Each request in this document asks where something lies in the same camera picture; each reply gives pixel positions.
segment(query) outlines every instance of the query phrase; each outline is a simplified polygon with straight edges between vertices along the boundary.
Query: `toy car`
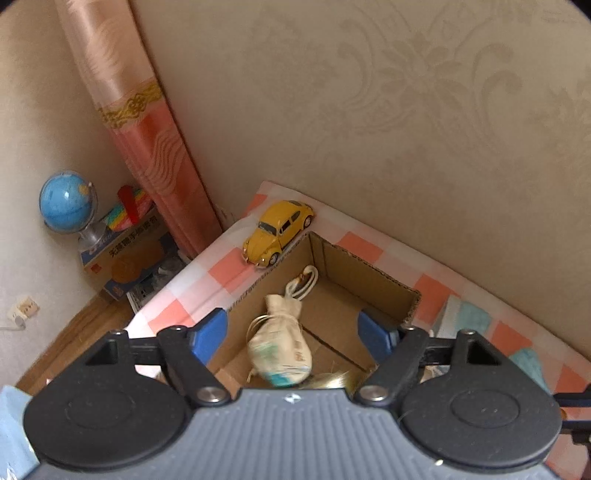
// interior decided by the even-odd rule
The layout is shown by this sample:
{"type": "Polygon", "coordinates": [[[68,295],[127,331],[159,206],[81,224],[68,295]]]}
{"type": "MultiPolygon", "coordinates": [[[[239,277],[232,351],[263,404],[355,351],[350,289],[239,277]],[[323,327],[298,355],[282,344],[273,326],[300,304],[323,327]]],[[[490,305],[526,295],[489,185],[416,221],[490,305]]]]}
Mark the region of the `toy car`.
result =
{"type": "Polygon", "coordinates": [[[263,213],[255,232],[242,245],[242,257],[257,267],[269,267],[283,249],[314,219],[310,205],[282,200],[263,213]]]}

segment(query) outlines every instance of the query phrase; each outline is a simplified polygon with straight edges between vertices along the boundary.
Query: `car hood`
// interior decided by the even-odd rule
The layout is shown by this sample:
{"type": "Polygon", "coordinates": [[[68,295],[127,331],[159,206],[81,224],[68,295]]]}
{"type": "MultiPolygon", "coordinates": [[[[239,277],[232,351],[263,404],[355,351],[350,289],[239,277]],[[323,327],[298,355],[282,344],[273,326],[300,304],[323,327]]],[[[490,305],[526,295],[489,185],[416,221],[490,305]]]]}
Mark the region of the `car hood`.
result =
{"type": "Polygon", "coordinates": [[[246,247],[248,259],[256,263],[265,251],[277,241],[277,238],[260,228],[257,228],[252,234],[246,247]]]}

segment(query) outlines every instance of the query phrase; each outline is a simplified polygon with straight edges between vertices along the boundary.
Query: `blue globe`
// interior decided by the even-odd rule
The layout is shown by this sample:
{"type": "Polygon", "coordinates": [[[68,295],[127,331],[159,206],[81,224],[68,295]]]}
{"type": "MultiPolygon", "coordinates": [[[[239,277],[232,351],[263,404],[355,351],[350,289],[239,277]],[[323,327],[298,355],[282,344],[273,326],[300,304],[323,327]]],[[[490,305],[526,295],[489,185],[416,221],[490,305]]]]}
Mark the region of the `blue globe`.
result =
{"type": "Polygon", "coordinates": [[[96,195],[92,185],[76,172],[62,171],[50,177],[39,195],[46,225],[57,233],[74,233],[92,220],[96,195]]]}

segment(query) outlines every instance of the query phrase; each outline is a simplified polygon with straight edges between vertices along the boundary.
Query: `curtain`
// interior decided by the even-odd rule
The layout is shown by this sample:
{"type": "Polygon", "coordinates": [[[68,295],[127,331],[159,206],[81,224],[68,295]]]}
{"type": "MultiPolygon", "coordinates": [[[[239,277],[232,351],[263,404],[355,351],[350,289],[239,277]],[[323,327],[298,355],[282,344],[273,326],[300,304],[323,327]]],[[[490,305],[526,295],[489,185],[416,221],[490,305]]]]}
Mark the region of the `curtain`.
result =
{"type": "Polygon", "coordinates": [[[203,251],[221,228],[174,122],[126,0],[56,0],[80,76],[138,183],[179,248],[203,251]]]}

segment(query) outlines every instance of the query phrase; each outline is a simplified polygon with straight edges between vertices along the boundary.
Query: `checkered tablecloth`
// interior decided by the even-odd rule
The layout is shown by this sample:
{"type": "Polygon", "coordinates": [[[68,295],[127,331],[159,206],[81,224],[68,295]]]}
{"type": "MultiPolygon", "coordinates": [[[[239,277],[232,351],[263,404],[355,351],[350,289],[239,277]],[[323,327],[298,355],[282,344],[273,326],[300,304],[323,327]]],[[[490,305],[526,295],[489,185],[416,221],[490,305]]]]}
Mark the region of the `checkered tablecloth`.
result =
{"type": "MultiPolygon", "coordinates": [[[[231,306],[262,274],[242,259],[242,243],[256,228],[260,215],[278,200],[308,203],[316,212],[312,230],[419,290],[422,299],[415,325],[429,330],[448,296],[454,294],[490,314],[492,323],[485,336],[501,352],[511,355],[521,348],[533,348],[551,390],[582,391],[591,382],[591,362],[458,273],[344,213],[267,181],[259,188],[245,217],[138,312],[127,328],[130,336],[154,336],[170,325],[193,326],[213,308],[231,306]]],[[[582,446],[574,446],[568,436],[561,435],[547,463],[562,478],[578,480],[586,468],[587,452],[582,446]]]]}

